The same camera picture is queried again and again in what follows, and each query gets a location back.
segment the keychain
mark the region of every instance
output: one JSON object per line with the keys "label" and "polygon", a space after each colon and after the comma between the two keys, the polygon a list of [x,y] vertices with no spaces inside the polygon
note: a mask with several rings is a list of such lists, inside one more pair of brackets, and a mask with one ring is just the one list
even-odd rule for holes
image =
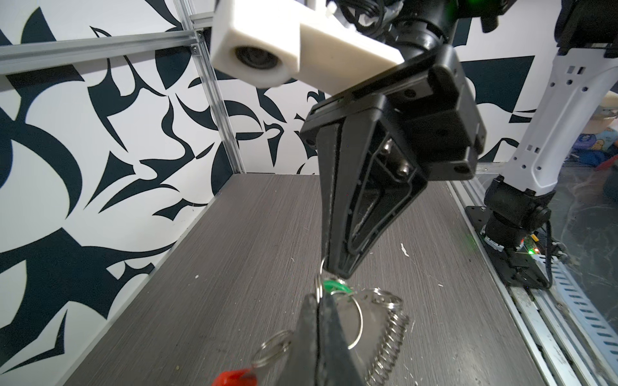
{"label": "keychain", "polygon": [[259,385],[286,357],[277,386],[383,386],[409,321],[399,297],[380,288],[355,291],[342,279],[325,279],[320,267],[315,293],[305,297],[296,330],[273,335],[253,355],[251,368],[223,372],[213,386]]}

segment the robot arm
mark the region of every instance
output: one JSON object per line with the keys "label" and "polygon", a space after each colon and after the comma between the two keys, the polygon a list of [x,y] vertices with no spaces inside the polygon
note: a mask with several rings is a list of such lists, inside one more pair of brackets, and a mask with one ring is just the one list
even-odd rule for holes
{"label": "robot arm", "polygon": [[[564,159],[595,109],[618,80],[618,9],[611,0],[564,1],[556,24],[558,54],[538,109],[515,154],[486,192],[488,246],[504,259],[525,236],[549,222],[548,204]],[[498,269],[514,285],[549,287],[536,264]]]}
{"label": "robot arm", "polygon": [[[378,16],[345,28],[335,3],[348,21],[351,9]],[[334,94],[300,136],[320,154],[324,268],[343,278],[427,181],[474,176],[485,127],[448,42],[459,18],[481,17],[491,31],[514,0],[405,0],[386,23],[393,3],[228,0],[214,18],[215,67],[258,87],[295,77]]]}

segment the metal rail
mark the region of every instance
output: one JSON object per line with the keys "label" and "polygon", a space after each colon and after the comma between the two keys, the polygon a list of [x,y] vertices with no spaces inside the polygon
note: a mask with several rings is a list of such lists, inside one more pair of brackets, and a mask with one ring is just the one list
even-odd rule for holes
{"label": "metal rail", "polygon": [[0,75],[197,43],[193,31],[0,46]]}
{"label": "metal rail", "polygon": [[[484,167],[487,166],[483,164],[480,168],[481,174],[483,170],[488,172]],[[449,185],[464,216],[464,206],[483,205],[485,189],[477,178],[471,181],[451,182]],[[471,225],[470,230],[478,243],[479,239]],[[479,247],[485,257],[484,249],[480,244]],[[591,344],[588,331],[577,324],[576,318],[571,317],[570,322],[566,321],[565,315],[559,311],[560,306],[556,306],[558,304],[564,307],[568,303],[561,293],[563,290],[561,280],[554,279],[554,286],[550,292],[506,288],[498,279],[491,263],[488,260],[486,262],[492,276],[495,275],[496,285],[503,294],[532,358],[548,384],[602,386],[616,383],[616,376],[611,367],[603,355],[595,350],[594,344]],[[554,278],[563,279],[566,269],[562,263],[556,262],[552,270]]]}
{"label": "metal rail", "polygon": [[210,54],[202,31],[196,26],[196,21],[202,22],[210,17],[211,12],[205,12],[204,14],[194,14],[190,0],[174,0],[178,16],[182,28],[186,31],[190,31],[196,36],[197,42],[191,47],[193,54],[195,67],[200,74],[201,85],[206,93],[208,104],[213,112],[213,119],[219,133],[221,134],[221,141],[223,147],[226,150],[227,158],[230,161],[230,166],[234,173],[244,173],[245,166],[240,156],[240,149],[236,143],[235,133],[232,129],[229,115],[225,101],[221,95],[221,90],[217,85],[216,74],[214,68],[210,64]]}
{"label": "metal rail", "polygon": [[193,29],[199,30],[213,26],[214,12],[204,12],[202,14],[193,14],[190,16],[193,22]]}

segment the black cable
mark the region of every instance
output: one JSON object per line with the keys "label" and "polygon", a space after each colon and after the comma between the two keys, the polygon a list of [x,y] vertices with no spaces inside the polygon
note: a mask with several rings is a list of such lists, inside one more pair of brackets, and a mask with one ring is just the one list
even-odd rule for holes
{"label": "black cable", "polygon": [[553,250],[553,244],[551,243],[551,223],[549,220],[545,223],[547,231],[545,231],[545,273],[547,273],[547,280],[549,281],[549,287],[551,287],[554,277],[551,273],[551,253]]}
{"label": "black cable", "polygon": [[[385,15],[384,0],[336,0],[336,3],[348,23],[354,24],[357,31],[363,35],[372,37],[382,29]],[[378,21],[371,25],[362,25],[358,21],[361,14],[377,17]]]}

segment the cable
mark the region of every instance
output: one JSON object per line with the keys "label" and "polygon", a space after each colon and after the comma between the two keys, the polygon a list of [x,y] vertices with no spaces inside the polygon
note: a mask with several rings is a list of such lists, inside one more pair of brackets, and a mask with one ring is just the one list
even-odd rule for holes
{"label": "cable", "polygon": [[567,246],[564,245],[564,243],[557,241],[556,239],[554,239],[554,242],[552,242],[552,245],[556,245],[558,248],[563,248],[565,251],[567,251]]}
{"label": "cable", "polygon": [[[350,24],[354,24],[356,30],[365,36],[372,37],[380,32],[384,24],[384,0],[335,0],[341,13]],[[377,17],[378,20],[371,25],[362,25],[359,22],[360,16]]]}
{"label": "cable", "polygon": [[551,287],[554,282],[554,277],[551,273],[551,253],[553,244],[551,243],[551,223],[549,220],[545,223],[545,227],[547,228],[545,232],[545,273],[547,273],[547,280],[549,281],[549,287]]}
{"label": "cable", "polygon": [[569,260],[571,259],[571,257],[568,254],[566,254],[566,253],[564,253],[562,251],[558,251],[558,254],[557,254],[556,257],[558,258],[558,260],[560,260],[560,261],[562,261],[564,263],[568,263]]}

